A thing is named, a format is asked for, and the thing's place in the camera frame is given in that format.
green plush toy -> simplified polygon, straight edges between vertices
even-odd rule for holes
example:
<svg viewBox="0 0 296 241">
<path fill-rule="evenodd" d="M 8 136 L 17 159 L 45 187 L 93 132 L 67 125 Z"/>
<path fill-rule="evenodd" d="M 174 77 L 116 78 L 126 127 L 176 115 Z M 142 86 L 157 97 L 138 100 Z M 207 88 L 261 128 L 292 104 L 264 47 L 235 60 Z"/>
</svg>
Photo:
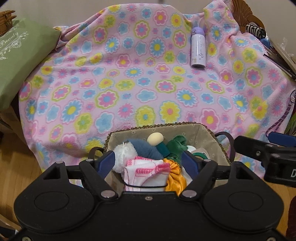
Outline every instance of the green plush toy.
<svg viewBox="0 0 296 241">
<path fill-rule="evenodd" d="M 182 163 L 181 163 L 182 152 L 188 150 L 186 143 L 187 143 L 187 138 L 185 136 L 183 135 L 175 136 L 166 145 L 166 147 L 170 151 L 170 154 L 166 158 L 171 159 L 177 162 L 180 166 L 182 166 Z"/>
</svg>

wooden floor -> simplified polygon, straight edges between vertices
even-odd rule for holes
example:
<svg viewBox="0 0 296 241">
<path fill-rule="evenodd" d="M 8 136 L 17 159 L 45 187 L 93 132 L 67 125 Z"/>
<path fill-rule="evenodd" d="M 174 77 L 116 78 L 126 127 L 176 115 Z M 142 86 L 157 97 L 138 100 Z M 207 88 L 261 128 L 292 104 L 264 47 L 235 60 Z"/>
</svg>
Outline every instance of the wooden floor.
<svg viewBox="0 0 296 241">
<path fill-rule="evenodd" d="M 14 134 L 6 134 L 0 144 L 0 220 L 6 223 L 17 223 L 13 213 L 13 203 L 18 194 L 24 190 L 41 170 L 33 153 Z M 288 211 L 292 198 L 296 196 L 296 188 L 268 183 L 284 201 L 284 214 L 278 230 L 285 234 L 287 230 Z"/>
</svg>

white wall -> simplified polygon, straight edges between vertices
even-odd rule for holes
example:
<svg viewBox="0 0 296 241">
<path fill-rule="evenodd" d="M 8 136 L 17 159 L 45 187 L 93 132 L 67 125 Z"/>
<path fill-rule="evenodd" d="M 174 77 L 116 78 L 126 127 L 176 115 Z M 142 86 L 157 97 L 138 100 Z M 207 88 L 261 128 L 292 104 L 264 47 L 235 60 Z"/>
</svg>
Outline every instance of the white wall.
<svg viewBox="0 0 296 241">
<path fill-rule="evenodd" d="M 296 55 L 296 6 L 289 0 L 245 0 L 275 43 L 288 39 L 286 51 Z"/>
<path fill-rule="evenodd" d="M 211 0 L 162 0 L 182 13 L 198 13 Z M 274 42 L 288 39 L 286 50 L 296 55 L 296 6 L 289 0 L 245 0 L 253 14 L 265 25 Z M 149 2 L 158 0 L 8 0 L 1 9 L 16 10 L 26 17 L 50 26 L 73 25 L 86 20 L 101 9 L 119 3 Z"/>
</svg>

blue gripper pad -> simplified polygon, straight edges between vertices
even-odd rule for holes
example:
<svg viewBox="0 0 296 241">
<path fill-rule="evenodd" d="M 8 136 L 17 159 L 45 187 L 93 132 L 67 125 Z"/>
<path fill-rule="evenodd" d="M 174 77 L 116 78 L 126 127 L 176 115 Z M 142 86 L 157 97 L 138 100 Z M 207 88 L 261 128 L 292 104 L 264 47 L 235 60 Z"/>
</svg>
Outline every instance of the blue gripper pad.
<svg viewBox="0 0 296 241">
<path fill-rule="evenodd" d="M 101 178 L 105 179 L 108 173 L 112 170 L 115 164 L 115 153 L 113 151 L 107 152 L 98 160 L 98 167 L 96 168 Z"/>
<path fill-rule="evenodd" d="M 296 137 L 289 136 L 282 133 L 270 132 L 268 134 L 268 140 L 270 143 L 285 146 L 285 147 L 296 147 Z"/>
<path fill-rule="evenodd" d="M 199 170 L 202 169 L 202 162 L 189 151 L 184 151 L 181 159 L 185 171 L 192 179 L 194 179 L 198 175 Z"/>
</svg>

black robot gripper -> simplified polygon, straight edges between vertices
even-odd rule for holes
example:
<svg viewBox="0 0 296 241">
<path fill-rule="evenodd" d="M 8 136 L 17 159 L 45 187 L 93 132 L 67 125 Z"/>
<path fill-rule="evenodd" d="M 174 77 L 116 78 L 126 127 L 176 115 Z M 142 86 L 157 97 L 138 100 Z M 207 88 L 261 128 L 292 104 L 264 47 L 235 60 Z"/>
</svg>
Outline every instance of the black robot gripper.
<svg viewBox="0 0 296 241">
<path fill-rule="evenodd" d="M 219 166 L 182 155 L 193 181 L 175 192 L 122 192 L 104 180 L 112 151 L 77 166 L 54 163 L 15 200 L 22 230 L 11 241 L 284 241 L 281 198 L 241 162 Z M 84 188 L 69 179 L 82 181 Z M 214 187 L 216 180 L 228 180 Z"/>
</svg>

